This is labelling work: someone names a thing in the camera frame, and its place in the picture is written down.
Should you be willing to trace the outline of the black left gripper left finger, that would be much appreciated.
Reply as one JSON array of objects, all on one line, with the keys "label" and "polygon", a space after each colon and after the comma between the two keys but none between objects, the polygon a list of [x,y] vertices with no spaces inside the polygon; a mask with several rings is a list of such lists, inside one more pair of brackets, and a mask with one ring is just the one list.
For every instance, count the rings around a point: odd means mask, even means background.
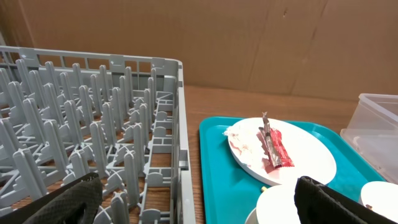
[{"label": "black left gripper left finger", "polygon": [[58,190],[1,216],[1,224],[92,224],[103,201],[103,186],[91,172]]}]

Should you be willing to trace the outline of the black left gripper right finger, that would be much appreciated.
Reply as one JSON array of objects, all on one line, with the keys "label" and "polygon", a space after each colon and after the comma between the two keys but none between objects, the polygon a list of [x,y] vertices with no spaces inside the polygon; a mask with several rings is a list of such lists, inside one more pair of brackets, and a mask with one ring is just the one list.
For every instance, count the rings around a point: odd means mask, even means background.
[{"label": "black left gripper right finger", "polygon": [[301,224],[395,224],[308,176],[298,178],[294,203]]}]

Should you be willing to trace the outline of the white paper cup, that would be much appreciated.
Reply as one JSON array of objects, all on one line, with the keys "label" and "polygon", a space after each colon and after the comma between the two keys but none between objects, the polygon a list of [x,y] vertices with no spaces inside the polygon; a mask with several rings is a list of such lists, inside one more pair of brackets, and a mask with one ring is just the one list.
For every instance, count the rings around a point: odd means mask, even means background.
[{"label": "white paper cup", "polygon": [[276,185],[265,190],[256,204],[258,224],[300,224],[294,202],[295,185]]}]

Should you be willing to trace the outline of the red foil sauce packet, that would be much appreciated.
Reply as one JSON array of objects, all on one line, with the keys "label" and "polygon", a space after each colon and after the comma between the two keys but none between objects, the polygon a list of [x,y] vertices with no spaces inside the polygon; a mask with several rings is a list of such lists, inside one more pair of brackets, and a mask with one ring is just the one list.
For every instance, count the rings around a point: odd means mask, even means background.
[{"label": "red foil sauce packet", "polygon": [[264,140],[269,156],[269,161],[275,169],[281,167],[293,167],[294,162],[288,155],[282,144],[282,134],[277,129],[271,128],[267,112],[262,114],[263,126],[259,127],[260,134]]}]

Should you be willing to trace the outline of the grey bowl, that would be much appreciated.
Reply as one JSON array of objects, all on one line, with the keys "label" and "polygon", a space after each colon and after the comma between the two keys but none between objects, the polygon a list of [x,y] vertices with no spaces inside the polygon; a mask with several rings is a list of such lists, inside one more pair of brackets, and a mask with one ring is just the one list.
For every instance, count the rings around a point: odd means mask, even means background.
[{"label": "grey bowl", "polygon": [[258,224],[257,218],[256,218],[256,208],[254,208],[250,214],[247,216],[244,224]]}]

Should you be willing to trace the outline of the white napkin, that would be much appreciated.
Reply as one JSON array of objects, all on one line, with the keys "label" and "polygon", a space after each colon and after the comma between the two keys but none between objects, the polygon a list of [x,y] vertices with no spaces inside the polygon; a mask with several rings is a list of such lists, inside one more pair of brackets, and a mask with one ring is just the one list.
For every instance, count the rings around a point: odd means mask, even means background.
[{"label": "white napkin", "polygon": [[264,157],[262,142],[257,137],[257,132],[240,126],[230,126],[223,134],[228,137],[233,149],[237,150],[240,159],[251,161]]}]

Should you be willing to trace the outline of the clear plastic waste bin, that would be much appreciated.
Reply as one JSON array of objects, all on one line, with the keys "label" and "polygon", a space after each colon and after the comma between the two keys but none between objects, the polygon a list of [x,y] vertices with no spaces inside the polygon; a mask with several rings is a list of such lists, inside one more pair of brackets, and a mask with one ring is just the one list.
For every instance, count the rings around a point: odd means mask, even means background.
[{"label": "clear plastic waste bin", "polygon": [[359,95],[358,105],[340,136],[383,178],[397,183],[397,96]]}]

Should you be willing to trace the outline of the large white plate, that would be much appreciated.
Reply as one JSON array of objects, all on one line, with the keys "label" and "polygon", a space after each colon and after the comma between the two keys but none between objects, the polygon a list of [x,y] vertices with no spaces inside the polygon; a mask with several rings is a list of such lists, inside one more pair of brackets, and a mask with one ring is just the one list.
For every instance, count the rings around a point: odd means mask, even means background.
[{"label": "large white plate", "polygon": [[282,134],[282,144],[294,162],[293,167],[275,169],[269,161],[264,140],[261,138],[259,127],[262,118],[246,118],[237,121],[231,126],[240,126],[257,132],[262,142],[264,157],[245,161],[240,159],[237,150],[228,144],[235,161],[243,170],[255,179],[267,185],[280,185],[295,182],[301,176],[309,176],[323,184],[330,183],[336,175],[336,162],[329,149],[316,137],[293,124],[278,119],[269,119],[271,128]]}]

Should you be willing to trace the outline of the teal plastic tray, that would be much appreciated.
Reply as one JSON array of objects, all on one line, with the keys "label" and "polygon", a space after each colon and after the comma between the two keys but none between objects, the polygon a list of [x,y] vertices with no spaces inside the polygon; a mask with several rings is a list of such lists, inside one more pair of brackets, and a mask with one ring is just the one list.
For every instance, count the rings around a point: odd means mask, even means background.
[{"label": "teal plastic tray", "polygon": [[[227,127],[235,117],[214,116],[200,123],[200,156],[205,220],[207,223],[244,223],[256,206],[264,183],[244,171],[230,152]],[[358,201],[364,184],[383,178],[337,133],[317,123],[292,121],[320,140],[336,161],[336,175],[327,185]]]}]

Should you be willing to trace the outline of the grey plastic dish rack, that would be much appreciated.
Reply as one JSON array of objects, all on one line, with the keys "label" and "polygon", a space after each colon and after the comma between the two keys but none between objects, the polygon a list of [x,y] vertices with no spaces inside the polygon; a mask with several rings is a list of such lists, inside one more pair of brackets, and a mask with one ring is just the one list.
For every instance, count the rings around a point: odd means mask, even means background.
[{"label": "grey plastic dish rack", "polygon": [[1,216],[91,172],[93,223],[194,223],[182,62],[1,47]]}]

